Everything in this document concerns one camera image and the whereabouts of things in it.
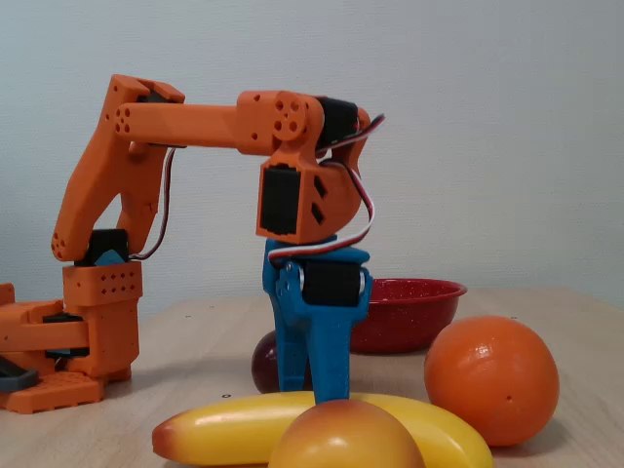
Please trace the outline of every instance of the toy banana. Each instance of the toy banana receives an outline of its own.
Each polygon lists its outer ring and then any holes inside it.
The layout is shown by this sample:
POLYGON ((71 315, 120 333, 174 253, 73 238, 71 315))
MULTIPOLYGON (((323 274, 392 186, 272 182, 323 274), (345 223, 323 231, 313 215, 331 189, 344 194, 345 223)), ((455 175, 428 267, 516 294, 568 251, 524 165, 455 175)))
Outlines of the toy banana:
MULTIPOLYGON (((409 398, 352 393, 401 421, 427 468, 493 468, 489 447, 468 423, 445 409, 409 398)), ((289 425, 314 406, 312 392, 268 393, 182 412, 152 434, 154 452, 194 465, 267 463, 289 425)))

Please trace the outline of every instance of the wooden table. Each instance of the wooden table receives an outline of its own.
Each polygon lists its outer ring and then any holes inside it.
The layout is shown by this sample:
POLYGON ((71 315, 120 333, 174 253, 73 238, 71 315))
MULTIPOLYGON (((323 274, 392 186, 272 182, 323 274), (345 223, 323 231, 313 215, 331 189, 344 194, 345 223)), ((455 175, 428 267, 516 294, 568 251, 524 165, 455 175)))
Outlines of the wooden table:
MULTIPOLYGON (((550 424, 523 446, 496 450, 496 466, 624 466, 624 311, 559 288, 473 290, 460 299, 457 318, 483 314, 536 330, 562 384, 550 424)), ((272 328, 266 297, 189 301, 146 320, 133 380, 109 386, 102 403, 0 411, 0 466, 178 467, 152 453, 152 429, 223 395, 255 394, 251 354, 272 328)), ((353 356, 352 389, 426 400, 423 359, 353 356)))

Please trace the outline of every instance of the wall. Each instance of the wall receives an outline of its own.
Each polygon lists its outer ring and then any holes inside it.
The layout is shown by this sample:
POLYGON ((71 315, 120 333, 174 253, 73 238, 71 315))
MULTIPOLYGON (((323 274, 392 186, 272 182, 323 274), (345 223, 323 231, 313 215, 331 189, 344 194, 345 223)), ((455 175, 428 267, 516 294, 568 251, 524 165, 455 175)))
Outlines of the wall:
MULTIPOLYGON (((48 246, 64 186, 110 75, 125 73, 170 82, 188 102, 285 88, 385 112, 362 158, 379 211, 362 244, 375 276, 566 285, 624 305, 622 9, 617 0, 7 2, 0 276, 22 299, 61 294, 48 246)), ((177 153, 170 229, 144 267, 143 314, 260 293, 261 162, 177 153)), ((99 225, 112 226, 117 210, 99 225)))

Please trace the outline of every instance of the robotic arm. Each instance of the robotic arm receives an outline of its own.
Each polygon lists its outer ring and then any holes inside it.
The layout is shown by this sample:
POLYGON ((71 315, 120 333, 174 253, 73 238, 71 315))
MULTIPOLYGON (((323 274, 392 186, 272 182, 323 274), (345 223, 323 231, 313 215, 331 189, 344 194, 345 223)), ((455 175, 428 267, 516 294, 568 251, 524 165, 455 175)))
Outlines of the robotic arm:
POLYGON ((366 316, 371 276, 362 267, 368 254, 333 237, 363 198, 373 217, 357 165, 381 120, 350 102, 287 91, 245 92, 231 106, 186 104, 168 84, 113 75, 52 237, 54 256, 74 262, 63 267, 64 301, 8 301, 0 313, 0 408, 96 402, 106 383, 131 377, 142 296, 141 262, 132 260, 150 255, 140 252, 167 150, 166 189, 173 151, 186 146, 268 157, 256 234, 267 238, 262 284, 275 314, 281 388, 300 389, 309 359, 318 401, 348 396, 350 330, 366 316), (116 229, 94 230, 117 195, 116 229))

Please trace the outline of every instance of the bowl rim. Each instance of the bowl rim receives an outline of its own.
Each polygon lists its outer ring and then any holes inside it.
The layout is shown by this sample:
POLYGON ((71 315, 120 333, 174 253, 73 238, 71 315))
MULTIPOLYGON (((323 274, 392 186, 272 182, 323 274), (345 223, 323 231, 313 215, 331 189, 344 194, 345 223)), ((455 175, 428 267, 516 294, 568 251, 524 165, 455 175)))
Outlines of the bowl rim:
POLYGON ((446 286, 452 286, 457 289, 457 291, 448 292, 446 294, 438 294, 438 295, 428 295, 426 297, 406 297, 402 299, 371 299, 370 304, 374 305, 392 305, 392 304, 414 304, 414 303, 422 303, 422 302, 436 302, 443 299, 452 299, 454 297, 460 297, 468 292, 468 288, 466 288, 461 283, 456 283, 454 281, 448 280, 438 280, 435 278, 373 278, 373 283, 375 281, 399 281, 399 282, 422 282, 422 281, 430 281, 438 284, 444 284, 446 286))

